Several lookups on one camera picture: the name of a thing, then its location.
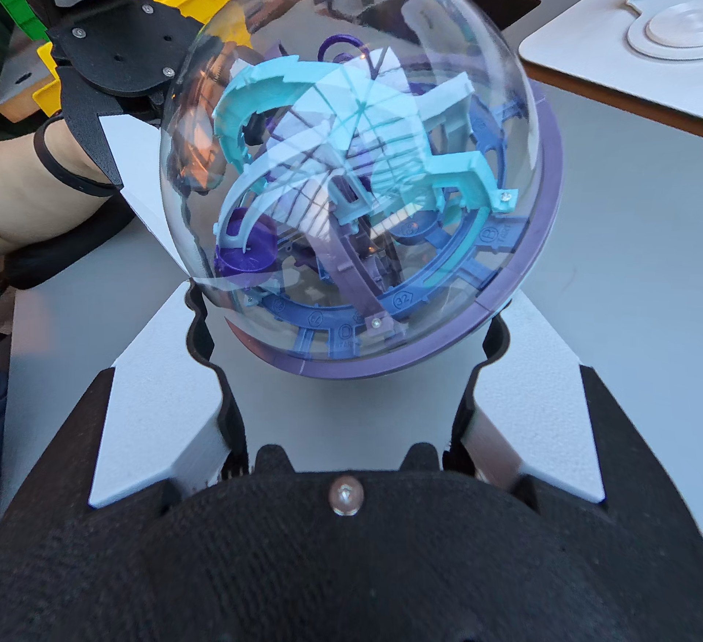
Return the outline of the green plastic bin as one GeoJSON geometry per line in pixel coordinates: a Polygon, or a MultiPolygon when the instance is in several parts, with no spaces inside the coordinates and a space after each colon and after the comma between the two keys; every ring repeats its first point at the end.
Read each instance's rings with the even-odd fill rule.
{"type": "Polygon", "coordinates": [[[32,41],[49,41],[47,30],[34,14],[27,0],[1,0],[4,10],[32,41]]]}

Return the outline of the white stand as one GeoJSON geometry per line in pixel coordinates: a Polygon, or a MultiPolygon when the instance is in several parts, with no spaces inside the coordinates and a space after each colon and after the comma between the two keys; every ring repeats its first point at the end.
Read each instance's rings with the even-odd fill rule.
{"type": "Polygon", "coordinates": [[[626,0],[635,18],[626,38],[639,54],[659,60],[702,59],[702,0],[626,0]]]}

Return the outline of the person's left hand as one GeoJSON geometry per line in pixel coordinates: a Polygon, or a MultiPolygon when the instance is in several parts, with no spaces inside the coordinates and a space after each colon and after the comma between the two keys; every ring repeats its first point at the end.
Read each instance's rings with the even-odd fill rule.
{"type": "Polygon", "coordinates": [[[63,118],[2,141],[1,256],[72,231],[118,192],[63,118]]]}

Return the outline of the clear plastic maze ball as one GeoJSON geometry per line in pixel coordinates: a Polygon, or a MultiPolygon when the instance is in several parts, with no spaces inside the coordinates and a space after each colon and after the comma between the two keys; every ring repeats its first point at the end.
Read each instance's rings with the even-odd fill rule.
{"type": "Polygon", "coordinates": [[[558,211],[554,113],[472,0],[230,0],[164,107],[180,259],[288,374],[389,374],[487,327],[558,211]]]}

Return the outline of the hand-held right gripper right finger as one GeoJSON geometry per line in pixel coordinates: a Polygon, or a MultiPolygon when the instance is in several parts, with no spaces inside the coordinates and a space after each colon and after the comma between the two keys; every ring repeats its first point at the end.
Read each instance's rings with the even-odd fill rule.
{"type": "Polygon", "coordinates": [[[445,471],[505,491],[526,476],[605,499],[578,356],[528,297],[441,357],[445,471]]]}

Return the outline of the white base board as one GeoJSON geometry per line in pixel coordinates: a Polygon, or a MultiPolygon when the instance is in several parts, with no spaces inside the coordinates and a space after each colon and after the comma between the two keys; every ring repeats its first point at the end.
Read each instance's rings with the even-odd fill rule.
{"type": "Polygon", "coordinates": [[[640,117],[702,136],[702,45],[652,39],[674,8],[702,0],[580,0],[524,39],[528,74],[640,117]]]}

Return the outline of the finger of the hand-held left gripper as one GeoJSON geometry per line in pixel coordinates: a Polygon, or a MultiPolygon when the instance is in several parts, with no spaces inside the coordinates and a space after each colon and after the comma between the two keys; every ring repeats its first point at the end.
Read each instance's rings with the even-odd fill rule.
{"type": "Polygon", "coordinates": [[[122,196],[163,249],[188,274],[164,213],[159,128],[130,115],[103,115],[99,121],[123,183],[122,196]]]}

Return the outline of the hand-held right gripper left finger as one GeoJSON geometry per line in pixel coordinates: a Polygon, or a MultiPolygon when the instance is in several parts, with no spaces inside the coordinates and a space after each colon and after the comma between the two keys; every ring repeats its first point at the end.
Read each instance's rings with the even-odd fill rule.
{"type": "Polygon", "coordinates": [[[187,498],[250,472],[242,416],[211,362],[206,318],[200,289],[186,281],[112,365],[93,508],[162,481],[187,498]]]}

